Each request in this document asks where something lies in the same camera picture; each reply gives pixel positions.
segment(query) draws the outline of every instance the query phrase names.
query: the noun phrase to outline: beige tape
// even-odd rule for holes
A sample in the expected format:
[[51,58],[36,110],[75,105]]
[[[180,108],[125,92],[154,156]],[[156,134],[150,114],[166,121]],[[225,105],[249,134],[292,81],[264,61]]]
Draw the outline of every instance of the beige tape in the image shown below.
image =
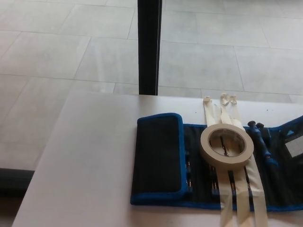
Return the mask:
[[206,96],[203,99],[203,105],[204,105],[207,126],[216,124],[216,120],[214,118],[213,102],[209,96]]
[[250,227],[250,198],[244,168],[233,172],[237,193],[237,221],[240,227]]
[[[240,114],[237,106],[236,96],[231,96],[233,122],[242,130],[245,130],[241,124]],[[266,210],[265,195],[262,181],[259,175],[258,167],[254,156],[252,155],[246,165],[247,175],[250,181],[250,188],[254,202],[256,227],[268,227],[268,217]]]
[[[229,103],[229,101],[232,101],[233,103],[236,102],[236,99],[230,99],[227,94],[222,94],[220,98],[221,102],[221,109],[222,109],[222,123],[232,124],[235,127],[241,125],[241,122],[238,122],[236,119],[231,119],[228,112],[226,111],[226,105]],[[243,161],[243,164],[241,168],[238,170],[233,171],[233,177],[235,180],[235,187],[236,187],[236,196],[237,196],[237,221],[238,225],[240,227],[250,227],[250,201],[249,201],[249,192],[248,192],[248,186],[244,171],[244,166],[248,163],[249,158],[252,156],[253,153],[253,143],[251,141],[251,138],[247,135],[247,133],[238,132],[240,135],[245,134],[244,140],[248,147],[249,147],[249,157],[245,156],[245,161]],[[230,153],[230,155],[236,155],[240,151],[240,148],[237,147],[237,143],[234,143],[235,140],[227,140],[224,142],[226,149]]]
[[[206,97],[203,100],[206,122],[208,126],[219,123],[221,120],[217,117],[217,121],[214,118],[214,111],[212,101],[210,97]],[[221,141],[214,139],[211,141],[212,146],[217,152],[223,153],[223,148]],[[233,227],[232,224],[232,189],[228,177],[227,171],[218,171],[216,169],[216,174],[218,178],[218,186],[220,191],[220,204],[221,204],[221,218],[220,227]]]
[[232,227],[232,188],[227,171],[216,170],[221,204],[221,227]]
[[[210,142],[212,138],[219,138],[221,135],[233,137],[233,141],[238,141],[243,148],[242,152],[237,156],[229,157],[224,153],[216,152]],[[238,127],[230,124],[214,124],[206,129],[201,134],[201,155],[212,166],[221,170],[237,170],[243,168],[253,152],[253,142],[249,135]]]

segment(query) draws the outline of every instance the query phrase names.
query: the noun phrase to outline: blue trim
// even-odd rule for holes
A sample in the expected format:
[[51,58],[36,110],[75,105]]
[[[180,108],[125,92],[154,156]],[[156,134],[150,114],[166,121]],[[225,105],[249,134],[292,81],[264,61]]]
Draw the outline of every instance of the blue trim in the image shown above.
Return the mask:
[[269,128],[270,131],[280,131],[282,130],[283,127],[285,126],[290,126],[290,125],[294,125],[294,124],[297,124],[299,122],[302,122],[303,121],[303,115],[301,117],[298,117],[296,119],[293,119],[292,121],[290,122],[287,122],[285,124],[282,124],[280,126],[277,126],[277,127],[272,127],[272,128]]
[[152,118],[159,117],[176,117],[178,120],[178,129],[179,129],[179,154],[180,154],[180,171],[181,171],[181,188],[177,192],[151,192],[151,193],[139,193],[131,196],[131,204],[136,204],[140,201],[145,200],[176,200],[181,199],[184,194],[187,192],[186,184],[186,168],[185,168],[185,143],[184,143],[184,131],[183,131],[183,121],[182,117],[177,113],[161,113],[148,117],[142,117],[137,120],[137,123],[140,121],[145,121]]
[[[188,201],[178,201],[187,191],[186,185],[186,168],[184,167],[185,163],[185,149],[184,149],[184,133],[183,126],[189,127],[199,127],[206,128],[207,125],[199,124],[182,124],[182,117],[176,113],[163,113],[157,114],[154,116],[143,117],[138,119],[138,121],[146,120],[153,117],[162,117],[162,116],[176,116],[179,123],[179,147],[180,147],[180,164],[181,164],[181,190],[179,192],[173,193],[142,193],[131,196],[131,204],[133,205],[150,205],[150,206],[172,206],[172,207],[188,207],[188,208],[200,208],[208,210],[220,210],[221,205],[219,203],[199,203],[199,202],[188,202]],[[280,131],[283,127],[297,124],[298,122],[303,121],[303,116],[298,117],[290,122],[287,122],[281,126],[269,128],[270,131]],[[267,164],[275,164],[278,166],[278,163],[272,159],[266,159]],[[233,204],[233,210],[237,210],[237,206]],[[289,205],[289,206],[267,206],[268,212],[286,212],[286,211],[296,211],[303,210],[303,204],[298,205]]]
[[[199,203],[199,202],[187,202],[187,201],[139,201],[138,203],[133,205],[188,207],[188,208],[199,208],[199,209],[207,209],[207,210],[221,209],[221,205],[219,203]],[[303,204],[290,205],[290,206],[266,206],[266,208],[268,212],[288,212],[288,211],[303,210]],[[237,206],[233,204],[232,209],[236,211]],[[250,211],[254,211],[253,206],[250,206]]]
[[197,127],[197,128],[207,128],[206,124],[183,124],[184,126],[189,126],[189,127]]
[[277,161],[275,161],[275,160],[272,159],[272,158],[266,158],[266,159],[265,159],[265,163],[266,163],[266,164],[274,164],[274,165],[276,165],[277,167],[279,167],[279,164],[277,163]]

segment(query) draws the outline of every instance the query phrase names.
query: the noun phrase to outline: screwdriver handle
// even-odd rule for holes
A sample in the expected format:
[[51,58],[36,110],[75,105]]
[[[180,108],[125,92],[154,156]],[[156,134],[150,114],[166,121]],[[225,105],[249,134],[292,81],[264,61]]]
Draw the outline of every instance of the screwdriver handle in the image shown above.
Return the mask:
[[252,140],[257,144],[258,149],[261,150],[263,157],[270,158],[271,154],[266,147],[260,130],[256,126],[256,122],[250,121],[247,125],[250,127]]

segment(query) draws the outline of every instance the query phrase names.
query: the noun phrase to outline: floor tile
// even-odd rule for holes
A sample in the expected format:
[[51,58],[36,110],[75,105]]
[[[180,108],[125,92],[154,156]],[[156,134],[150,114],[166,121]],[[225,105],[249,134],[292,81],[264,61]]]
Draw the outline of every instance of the floor tile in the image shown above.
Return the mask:
[[126,39],[133,14],[131,8],[76,5],[60,33]]
[[16,1],[0,17],[0,30],[56,33],[73,5]]
[[45,146],[72,80],[30,78],[0,126],[0,141]]
[[224,0],[228,14],[285,17],[276,0]]
[[138,6],[138,0],[107,0],[106,5],[136,8]]
[[0,57],[8,50],[20,32],[0,31]]
[[89,37],[22,33],[0,60],[0,73],[71,79]]
[[289,96],[290,96],[290,100],[293,103],[303,104],[303,96],[296,96],[296,95],[289,95]]
[[98,5],[98,6],[104,6],[106,3],[106,0],[47,0],[47,1],[71,3],[71,4],[83,4],[83,5]]
[[199,43],[268,47],[258,18],[197,13]]
[[303,1],[301,0],[277,0],[286,17],[303,18]]
[[44,146],[0,142],[0,168],[35,170]]
[[245,91],[303,95],[303,51],[235,47]]
[[166,0],[165,10],[225,13],[222,0]]
[[213,99],[219,99],[222,93],[236,95],[238,100],[256,101],[256,102],[274,102],[274,103],[290,103],[289,95],[244,92],[244,91],[226,91],[226,90],[201,90],[202,97],[210,96]]
[[123,95],[138,95],[139,86],[137,84],[116,84],[114,93]]
[[138,83],[138,41],[93,37],[76,79]]
[[158,95],[159,96],[177,96],[177,97],[201,98],[201,90],[196,89],[196,88],[159,86]]
[[161,39],[178,43],[198,43],[195,13],[164,11]]
[[159,85],[243,90],[233,47],[165,41]]
[[128,39],[138,40],[138,9],[135,10]]
[[260,18],[271,48],[303,50],[303,20],[289,18]]
[[0,124],[14,105],[28,78],[0,75]]
[[0,0],[0,15],[13,6],[15,0]]
[[113,93],[115,88],[115,83],[76,80],[74,81],[71,88],[73,90],[80,90],[80,91]]

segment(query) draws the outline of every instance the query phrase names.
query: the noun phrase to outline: table surface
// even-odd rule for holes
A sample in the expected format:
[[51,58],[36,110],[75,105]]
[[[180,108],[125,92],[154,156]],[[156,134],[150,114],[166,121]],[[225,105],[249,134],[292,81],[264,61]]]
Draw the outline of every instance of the table surface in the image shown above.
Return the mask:
[[[239,101],[242,122],[278,126],[303,106]],[[202,99],[71,92],[13,227],[218,227],[220,211],[130,205],[136,121],[175,112],[204,124]],[[271,227],[298,227],[303,212],[270,213]]]

